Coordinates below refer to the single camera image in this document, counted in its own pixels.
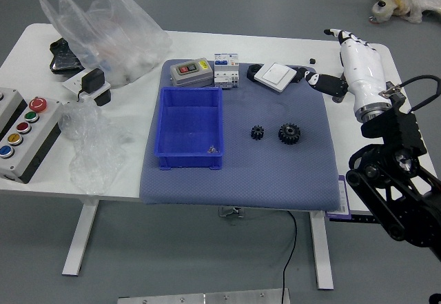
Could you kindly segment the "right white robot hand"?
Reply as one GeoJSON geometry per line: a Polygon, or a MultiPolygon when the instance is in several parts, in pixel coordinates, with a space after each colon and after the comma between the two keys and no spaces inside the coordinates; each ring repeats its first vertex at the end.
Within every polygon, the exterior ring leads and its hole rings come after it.
{"type": "Polygon", "coordinates": [[[326,29],[340,44],[342,77],[306,71],[303,78],[319,92],[343,97],[350,92],[355,97],[353,111],[359,121],[368,114],[384,112],[391,107],[380,93],[387,89],[382,59],[378,51],[353,33],[340,29],[326,29]]]}

